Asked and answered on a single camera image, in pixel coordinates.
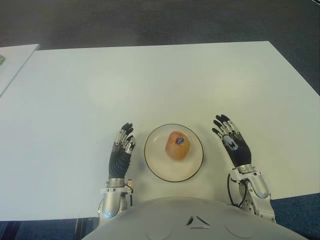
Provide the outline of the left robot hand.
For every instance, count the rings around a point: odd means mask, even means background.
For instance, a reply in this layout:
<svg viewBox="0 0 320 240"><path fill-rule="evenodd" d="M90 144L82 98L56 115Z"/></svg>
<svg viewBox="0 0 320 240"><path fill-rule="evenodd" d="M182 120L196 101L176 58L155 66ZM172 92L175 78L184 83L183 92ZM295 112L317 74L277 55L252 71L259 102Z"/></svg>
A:
<svg viewBox="0 0 320 240"><path fill-rule="evenodd" d="M133 130L133 124L127 122L115 137L108 164L109 179L124 179L126 176L136 146Z"/></svg>

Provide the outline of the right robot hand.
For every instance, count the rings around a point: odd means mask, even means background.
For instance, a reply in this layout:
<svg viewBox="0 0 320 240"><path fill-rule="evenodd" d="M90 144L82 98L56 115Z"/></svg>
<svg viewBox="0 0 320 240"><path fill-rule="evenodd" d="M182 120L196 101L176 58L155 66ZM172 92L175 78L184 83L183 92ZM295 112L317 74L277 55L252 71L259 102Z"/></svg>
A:
<svg viewBox="0 0 320 240"><path fill-rule="evenodd" d="M226 115L216 115L212 131L220 138L235 168L252 163L249 146L239 129Z"/></svg>

